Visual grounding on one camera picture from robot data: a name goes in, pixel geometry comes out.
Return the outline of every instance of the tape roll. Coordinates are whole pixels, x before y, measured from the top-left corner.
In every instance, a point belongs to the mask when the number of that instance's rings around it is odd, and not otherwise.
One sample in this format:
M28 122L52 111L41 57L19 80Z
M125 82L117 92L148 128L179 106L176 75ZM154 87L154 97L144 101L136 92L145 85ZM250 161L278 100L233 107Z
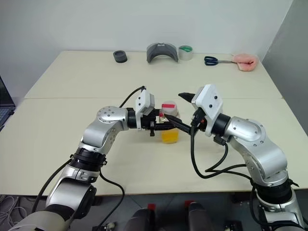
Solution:
M193 48L191 46L180 46L179 47L179 58L182 60L190 60L193 58Z

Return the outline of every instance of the pink sponge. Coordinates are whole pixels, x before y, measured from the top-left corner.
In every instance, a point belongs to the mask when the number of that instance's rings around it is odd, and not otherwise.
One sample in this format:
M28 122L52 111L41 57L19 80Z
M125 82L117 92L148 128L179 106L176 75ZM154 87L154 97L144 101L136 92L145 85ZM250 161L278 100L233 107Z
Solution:
M237 54L233 56L232 61L237 63L241 71L252 71L258 63L258 58L251 54Z

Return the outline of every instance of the red label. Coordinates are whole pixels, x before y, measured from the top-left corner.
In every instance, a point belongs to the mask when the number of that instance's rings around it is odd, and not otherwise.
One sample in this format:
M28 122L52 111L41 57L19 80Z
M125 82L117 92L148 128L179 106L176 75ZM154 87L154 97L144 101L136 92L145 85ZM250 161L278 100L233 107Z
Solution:
M165 103L163 103L162 107L165 107L165 108L175 108L175 105L174 104L165 104Z

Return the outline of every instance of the gray wall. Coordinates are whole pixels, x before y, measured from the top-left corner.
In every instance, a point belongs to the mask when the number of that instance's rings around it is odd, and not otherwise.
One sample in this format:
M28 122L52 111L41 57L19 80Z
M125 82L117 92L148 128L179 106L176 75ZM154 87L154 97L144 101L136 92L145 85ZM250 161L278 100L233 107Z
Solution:
M308 134L307 0L293 1L263 65Z

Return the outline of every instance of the table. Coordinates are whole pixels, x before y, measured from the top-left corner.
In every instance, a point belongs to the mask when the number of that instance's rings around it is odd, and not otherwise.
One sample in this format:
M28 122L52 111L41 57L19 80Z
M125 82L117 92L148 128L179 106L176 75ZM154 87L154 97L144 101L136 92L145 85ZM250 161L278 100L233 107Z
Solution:
M25 99L0 133L0 194L36 195L54 170L74 153L96 112L121 101L119 98ZM156 99L156 105L162 101ZM181 98L175 101L181 118L189 123L193 107ZM127 106L133 105L134 99L128 101ZM308 138L283 99L225 99L224 113L262 122L268 136L284 150L290 178L301 188L308 188ZM189 150L190 139L184 133L180 133L179 142L164 144L159 132L150 137L149 131L123 131L107 155L103 173L123 185L129 194L251 189L247 179L229 174L208 180L199 178L193 170ZM203 171L220 159L223 147L215 144L213 137L199 132L195 152L198 167ZM230 147L222 167L243 162L240 154ZM97 195L120 193L117 187L100 179L94 185Z
M231 60L229 54L212 54ZM127 52L119 64L110 51L64 51L50 65L26 98L124 98L139 86L165 100L181 92L197 92L215 83L225 99L276 99L279 91L261 63L253 72L242 72L235 64L205 66L204 54L176 63L159 56L150 64L145 52Z

